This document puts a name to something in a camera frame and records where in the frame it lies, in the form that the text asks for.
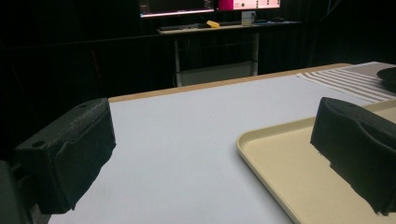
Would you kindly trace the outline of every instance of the striped pattern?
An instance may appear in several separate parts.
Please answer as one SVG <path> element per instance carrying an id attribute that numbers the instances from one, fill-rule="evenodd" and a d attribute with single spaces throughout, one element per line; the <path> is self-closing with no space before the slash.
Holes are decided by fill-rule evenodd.
<path id="1" fill-rule="evenodd" d="M 382 80 L 380 78 L 349 72 L 343 69 L 299 73 L 297 77 L 372 103 L 396 98 L 396 93 L 384 89 L 381 85 Z"/>

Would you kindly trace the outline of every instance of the computer monitor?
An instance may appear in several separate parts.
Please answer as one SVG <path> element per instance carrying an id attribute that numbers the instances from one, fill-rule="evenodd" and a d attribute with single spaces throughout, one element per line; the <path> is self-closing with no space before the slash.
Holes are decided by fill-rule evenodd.
<path id="1" fill-rule="evenodd" d="M 214 0 L 138 0 L 140 18 L 214 12 Z"/>
<path id="2" fill-rule="evenodd" d="M 218 0 L 219 11 L 279 8 L 280 0 Z"/>

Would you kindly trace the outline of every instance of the plastic tray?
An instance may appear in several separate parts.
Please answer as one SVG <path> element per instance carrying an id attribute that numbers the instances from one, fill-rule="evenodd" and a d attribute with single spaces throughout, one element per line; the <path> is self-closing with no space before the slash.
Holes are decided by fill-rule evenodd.
<path id="1" fill-rule="evenodd" d="M 396 123 L 396 100 L 364 108 Z M 315 118 L 241 134 L 239 153 L 295 223 L 396 223 L 374 212 L 310 144 Z"/>

